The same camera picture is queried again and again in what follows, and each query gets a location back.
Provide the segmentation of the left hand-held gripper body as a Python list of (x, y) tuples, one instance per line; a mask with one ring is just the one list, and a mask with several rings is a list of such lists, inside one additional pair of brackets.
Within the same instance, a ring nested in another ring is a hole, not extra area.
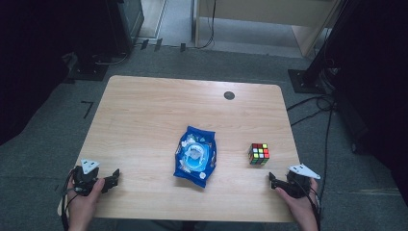
[(73, 169), (74, 191), (82, 196), (90, 194), (97, 181), (99, 163), (82, 159), (81, 164)]

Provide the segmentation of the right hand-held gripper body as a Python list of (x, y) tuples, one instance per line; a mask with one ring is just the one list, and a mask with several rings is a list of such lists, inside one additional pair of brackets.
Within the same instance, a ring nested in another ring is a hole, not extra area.
[(320, 179), (320, 175), (306, 167), (304, 164), (288, 167), (287, 180), (290, 185), (288, 195), (300, 198), (309, 194), (311, 178)]

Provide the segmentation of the multicoloured puzzle cube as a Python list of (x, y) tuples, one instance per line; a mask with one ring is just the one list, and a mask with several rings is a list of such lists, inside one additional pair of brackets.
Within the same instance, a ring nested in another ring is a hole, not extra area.
[(265, 165), (270, 158), (266, 143), (252, 143), (248, 151), (248, 160), (251, 165)]

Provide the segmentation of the blue wet wipes pack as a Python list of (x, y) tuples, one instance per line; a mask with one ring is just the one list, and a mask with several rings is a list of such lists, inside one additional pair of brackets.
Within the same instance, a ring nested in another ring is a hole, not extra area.
[(175, 152), (175, 177), (205, 188), (217, 165), (216, 133), (188, 126)]

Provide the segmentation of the person's left hand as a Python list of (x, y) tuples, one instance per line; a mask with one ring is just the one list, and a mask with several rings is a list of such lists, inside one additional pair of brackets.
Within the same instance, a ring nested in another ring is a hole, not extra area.
[(98, 179), (88, 196), (78, 195), (75, 191), (67, 193), (69, 225), (90, 224), (96, 212), (97, 202), (104, 184), (105, 180), (103, 178)]

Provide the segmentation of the person's right hand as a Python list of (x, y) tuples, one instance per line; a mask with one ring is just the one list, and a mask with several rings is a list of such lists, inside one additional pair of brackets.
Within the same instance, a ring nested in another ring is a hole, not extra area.
[(307, 196), (301, 198), (293, 198), (289, 196), (283, 189), (276, 188), (276, 193), (286, 202), (289, 210), (291, 211), (293, 218), (297, 224), (316, 224), (318, 222), (315, 217), (315, 213), (312, 207), (312, 203), (317, 205), (315, 191), (318, 189), (318, 183), (314, 178), (310, 179), (311, 190), (310, 199)]

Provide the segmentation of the black metal stand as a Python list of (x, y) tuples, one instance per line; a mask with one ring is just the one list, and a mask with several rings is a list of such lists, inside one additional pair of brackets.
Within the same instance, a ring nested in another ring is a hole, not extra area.
[(288, 74), (296, 93), (321, 93), (325, 89), (320, 80), (320, 73), (327, 67), (333, 67), (335, 61), (329, 56), (335, 50), (334, 42), (340, 37), (342, 28), (352, 15), (353, 8), (359, 0), (341, 0), (340, 9), (335, 17), (331, 30), (326, 31), (323, 45), (309, 67), (305, 70), (289, 69)]

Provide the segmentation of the dark curtain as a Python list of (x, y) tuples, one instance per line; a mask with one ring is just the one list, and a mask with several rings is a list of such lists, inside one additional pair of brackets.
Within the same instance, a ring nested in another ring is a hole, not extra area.
[(88, 38), (103, 0), (0, 0), (0, 145), (20, 134), (67, 76), (63, 55), (94, 63)]
[(336, 88), (365, 124), (357, 142), (391, 171), (408, 206), (408, 0), (351, 3)]

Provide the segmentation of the dark cabinet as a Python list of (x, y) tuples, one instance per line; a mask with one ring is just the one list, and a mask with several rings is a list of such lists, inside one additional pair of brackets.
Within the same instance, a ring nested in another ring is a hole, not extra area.
[(106, 3), (113, 34), (113, 52), (129, 54), (144, 21), (141, 0), (106, 0)]

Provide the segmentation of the light wooden cabinet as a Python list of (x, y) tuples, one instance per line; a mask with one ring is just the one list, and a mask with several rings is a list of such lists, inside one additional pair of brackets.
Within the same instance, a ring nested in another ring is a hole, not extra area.
[(342, 0), (192, 0), (194, 45), (199, 45), (202, 17), (291, 25), (303, 57), (324, 28), (336, 21)]

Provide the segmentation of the black floor base plate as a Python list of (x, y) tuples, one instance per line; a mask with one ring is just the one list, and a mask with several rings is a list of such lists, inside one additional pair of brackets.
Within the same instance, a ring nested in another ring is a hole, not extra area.
[(77, 54), (77, 61), (71, 68), (68, 79), (84, 81), (102, 81), (108, 66), (100, 64), (94, 55)]

